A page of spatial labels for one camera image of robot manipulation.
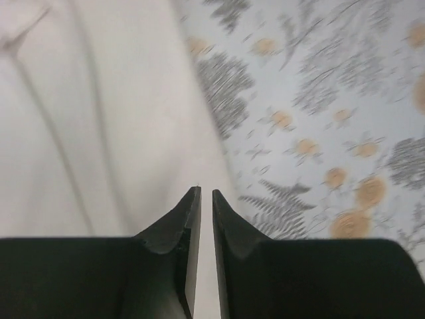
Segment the white t shirt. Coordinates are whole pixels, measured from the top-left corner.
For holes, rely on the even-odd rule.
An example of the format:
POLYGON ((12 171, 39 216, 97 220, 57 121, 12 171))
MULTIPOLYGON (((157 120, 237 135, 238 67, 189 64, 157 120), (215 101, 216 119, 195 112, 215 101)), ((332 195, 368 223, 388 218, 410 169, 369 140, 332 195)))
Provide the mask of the white t shirt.
POLYGON ((172 1, 1 2, 1 240, 132 237, 201 188, 192 318, 235 191, 172 1))

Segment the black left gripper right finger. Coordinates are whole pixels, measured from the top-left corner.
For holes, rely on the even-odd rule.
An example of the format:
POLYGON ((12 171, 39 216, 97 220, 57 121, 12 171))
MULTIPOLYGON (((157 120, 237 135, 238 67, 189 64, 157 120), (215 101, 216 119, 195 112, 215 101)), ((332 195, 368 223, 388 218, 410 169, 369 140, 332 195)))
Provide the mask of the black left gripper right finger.
POLYGON ((387 239, 273 240, 212 193, 223 318, 423 318, 424 281, 387 239))

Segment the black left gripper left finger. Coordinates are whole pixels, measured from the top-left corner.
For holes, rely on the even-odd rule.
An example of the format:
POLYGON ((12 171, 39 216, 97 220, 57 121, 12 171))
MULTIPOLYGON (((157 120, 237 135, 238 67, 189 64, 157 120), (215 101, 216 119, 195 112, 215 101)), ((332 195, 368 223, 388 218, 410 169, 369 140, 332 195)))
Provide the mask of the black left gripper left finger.
POLYGON ((132 237, 1 240, 2 318, 192 318, 201 188, 132 237))

